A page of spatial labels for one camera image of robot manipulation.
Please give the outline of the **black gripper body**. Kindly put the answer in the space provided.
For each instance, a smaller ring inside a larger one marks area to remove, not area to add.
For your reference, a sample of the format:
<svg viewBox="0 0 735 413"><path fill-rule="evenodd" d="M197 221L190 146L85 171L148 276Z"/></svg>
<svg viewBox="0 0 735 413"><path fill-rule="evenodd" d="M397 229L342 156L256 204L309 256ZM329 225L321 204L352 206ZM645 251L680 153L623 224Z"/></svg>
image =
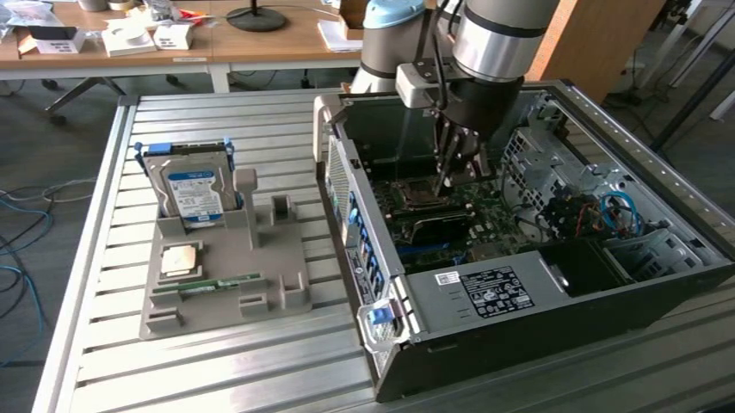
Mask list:
<svg viewBox="0 0 735 413"><path fill-rule="evenodd" d="M488 139L513 107L522 78L509 82L488 82L468 78L449 83L449 102L441 117Z"/></svg>

